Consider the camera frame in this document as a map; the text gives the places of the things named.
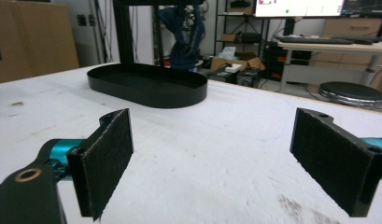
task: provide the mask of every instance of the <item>stool seat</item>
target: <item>stool seat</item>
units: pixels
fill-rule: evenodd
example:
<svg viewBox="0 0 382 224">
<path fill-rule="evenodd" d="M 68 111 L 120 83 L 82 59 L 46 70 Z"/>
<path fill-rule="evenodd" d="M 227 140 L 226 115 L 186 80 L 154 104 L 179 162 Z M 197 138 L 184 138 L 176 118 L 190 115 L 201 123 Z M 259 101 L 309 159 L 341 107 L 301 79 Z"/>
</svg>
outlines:
<svg viewBox="0 0 382 224">
<path fill-rule="evenodd" d="M 349 82 L 326 82 L 318 93 L 336 103 L 354 106 L 382 105 L 382 92 L 371 87 Z"/>
</svg>

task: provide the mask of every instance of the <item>keyboard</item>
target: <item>keyboard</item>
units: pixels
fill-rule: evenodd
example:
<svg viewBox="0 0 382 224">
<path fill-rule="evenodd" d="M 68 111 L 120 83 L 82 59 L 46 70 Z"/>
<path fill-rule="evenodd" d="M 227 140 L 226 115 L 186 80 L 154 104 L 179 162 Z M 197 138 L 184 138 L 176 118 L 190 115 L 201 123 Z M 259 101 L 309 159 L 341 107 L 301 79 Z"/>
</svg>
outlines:
<svg viewBox="0 0 382 224">
<path fill-rule="evenodd" d="M 357 41 L 370 41 L 371 44 L 382 42 L 382 37 L 363 35 L 334 35 L 331 39 L 345 39 L 354 43 Z"/>
<path fill-rule="evenodd" d="M 307 37 L 290 37 L 281 36 L 276 37 L 280 42 L 283 43 L 294 43 L 294 44 L 332 44 L 332 45 L 351 45 L 353 42 L 345 39 L 328 39 L 328 38 L 307 38 Z"/>
</svg>

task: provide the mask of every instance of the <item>white table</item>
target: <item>white table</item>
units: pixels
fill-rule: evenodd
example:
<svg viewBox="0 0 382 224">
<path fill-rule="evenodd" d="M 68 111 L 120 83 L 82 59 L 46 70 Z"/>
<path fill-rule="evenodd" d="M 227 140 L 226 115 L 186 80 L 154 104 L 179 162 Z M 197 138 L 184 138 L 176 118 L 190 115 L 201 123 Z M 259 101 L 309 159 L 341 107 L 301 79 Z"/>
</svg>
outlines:
<svg viewBox="0 0 382 224">
<path fill-rule="evenodd" d="M 382 55 L 382 45 L 329 45 L 329 44 L 294 44 L 278 42 L 278 45 L 287 50 L 286 61 L 281 78 L 280 92 L 284 92 L 287 81 L 320 84 L 327 81 L 347 81 L 360 83 L 366 86 L 371 84 L 375 76 L 375 68 L 379 56 Z M 290 64 L 294 50 L 307 50 L 315 52 L 336 52 L 372 55 L 371 61 L 365 71 L 336 69 L 330 67 L 314 67 Z"/>
<path fill-rule="evenodd" d="M 48 140 L 130 108 L 134 155 L 102 223 L 382 223 L 382 181 L 368 217 L 350 218 L 290 153 L 297 107 L 358 137 L 382 137 L 382 113 L 216 81 L 198 105 L 156 109 L 91 90 L 90 69 L 0 84 L 0 183 Z M 92 223 L 58 185 L 68 223 Z"/>
</svg>

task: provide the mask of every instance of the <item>black metal pole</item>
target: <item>black metal pole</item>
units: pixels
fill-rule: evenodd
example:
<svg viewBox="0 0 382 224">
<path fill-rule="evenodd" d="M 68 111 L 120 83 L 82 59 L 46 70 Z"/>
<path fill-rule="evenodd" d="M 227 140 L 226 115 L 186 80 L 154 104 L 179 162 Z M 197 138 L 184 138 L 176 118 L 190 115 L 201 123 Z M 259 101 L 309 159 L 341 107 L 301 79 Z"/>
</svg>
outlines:
<svg viewBox="0 0 382 224">
<path fill-rule="evenodd" d="M 121 63 L 134 63 L 133 33 L 129 7 L 113 1 Z"/>
<path fill-rule="evenodd" d="M 295 28 L 295 19 L 286 19 L 284 24 L 283 35 L 293 35 L 293 29 Z"/>
<path fill-rule="evenodd" d="M 216 20 L 215 20 L 215 33 L 214 33 L 214 56 L 217 55 L 217 22 L 218 22 L 218 4 L 219 0 L 216 3 Z"/>
</svg>

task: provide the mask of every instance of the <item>table stain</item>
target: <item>table stain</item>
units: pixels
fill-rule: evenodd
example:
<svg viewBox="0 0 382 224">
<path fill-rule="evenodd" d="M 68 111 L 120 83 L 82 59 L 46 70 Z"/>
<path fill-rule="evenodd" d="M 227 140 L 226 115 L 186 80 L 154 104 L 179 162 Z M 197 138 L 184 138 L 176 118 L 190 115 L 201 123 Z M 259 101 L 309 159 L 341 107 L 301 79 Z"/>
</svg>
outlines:
<svg viewBox="0 0 382 224">
<path fill-rule="evenodd" d="M 285 212 L 294 219 L 296 223 L 303 224 L 303 223 L 308 223 L 305 222 L 304 219 L 304 210 L 300 204 L 297 202 L 291 201 L 284 195 L 280 195 L 278 197 L 278 202 L 280 203 L 280 206 L 285 210 Z M 321 213 L 311 210 L 313 213 L 313 219 L 316 224 L 340 224 L 340 222 L 331 219 L 329 217 L 326 217 L 322 215 Z"/>
<path fill-rule="evenodd" d="M 24 105 L 23 102 L 16 102 L 16 103 L 11 104 L 10 106 L 22 106 L 22 105 Z"/>
<path fill-rule="evenodd" d="M 296 223 L 304 223 L 302 218 L 303 208 L 300 204 L 290 201 L 284 195 L 280 195 L 278 197 L 278 202 L 285 212 L 296 221 Z"/>
</svg>

